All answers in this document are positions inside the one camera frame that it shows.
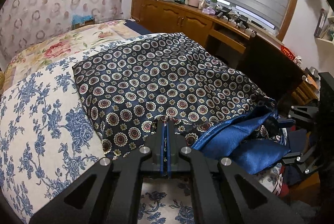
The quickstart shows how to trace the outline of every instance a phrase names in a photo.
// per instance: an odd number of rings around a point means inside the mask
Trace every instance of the potted plant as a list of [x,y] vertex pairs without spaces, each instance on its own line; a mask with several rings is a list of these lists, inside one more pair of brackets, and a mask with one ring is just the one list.
[[210,0],[210,6],[215,9],[216,8],[216,4],[217,4],[217,0]]

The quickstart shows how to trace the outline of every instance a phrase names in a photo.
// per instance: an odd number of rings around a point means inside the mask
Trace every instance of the bedsheet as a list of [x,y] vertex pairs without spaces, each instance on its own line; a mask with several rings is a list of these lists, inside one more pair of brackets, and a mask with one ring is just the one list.
[[[159,38],[145,35],[104,43],[52,63],[15,83],[0,103],[0,188],[24,222],[104,156],[86,116],[71,67],[115,45]],[[278,191],[280,165],[256,176]],[[189,187],[179,180],[146,180],[139,224],[194,223]]]
[[140,36],[131,20],[116,20],[87,25],[68,33],[35,44],[16,55],[5,71],[3,90],[22,78],[69,55],[110,41],[121,41]]

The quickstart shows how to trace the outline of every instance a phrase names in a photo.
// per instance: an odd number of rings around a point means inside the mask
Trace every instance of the triangular cutout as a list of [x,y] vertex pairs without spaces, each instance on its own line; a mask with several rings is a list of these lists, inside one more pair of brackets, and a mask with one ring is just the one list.
[[95,179],[96,175],[91,175],[87,180],[85,180],[81,185],[73,190],[73,192],[64,199],[64,202],[73,206],[74,208],[82,209],[88,198],[91,188],[93,187]]
[[235,180],[251,210],[268,202],[267,198],[241,175],[235,175]]

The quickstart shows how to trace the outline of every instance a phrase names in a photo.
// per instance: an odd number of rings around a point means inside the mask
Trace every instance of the white bedsheet with blue flowers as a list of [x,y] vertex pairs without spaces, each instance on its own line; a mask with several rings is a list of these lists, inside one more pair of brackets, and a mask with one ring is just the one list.
[[[0,188],[24,223],[104,156],[77,94],[72,66],[115,45],[161,34],[113,41],[31,74],[6,90],[0,104]],[[280,166],[258,175],[270,191]],[[193,224],[190,190],[178,180],[146,180],[140,224]]]

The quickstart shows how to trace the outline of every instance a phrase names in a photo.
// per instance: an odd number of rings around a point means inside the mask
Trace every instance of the silver screw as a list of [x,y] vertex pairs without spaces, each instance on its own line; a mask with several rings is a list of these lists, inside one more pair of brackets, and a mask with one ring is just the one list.
[[142,153],[142,154],[148,154],[149,152],[150,152],[150,148],[149,147],[141,147],[140,149],[139,149],[139,151]]
[[232,164],[232,160],[227,157],[223,158],[220,162],[223,166],[229,166]]
[[108,157],[104,157],[104,158],[102,158],[101,160],[100,160],[100,165],[102,165],[102,166],[107,166],[107,165],[109,165],[110,164],[110,159],[108,158]]
[[184,153],[184,154],[189,154],[189,153],[191,153],[191,148],[189,148],[189,147],[183,147],[181,149],[181,152]]

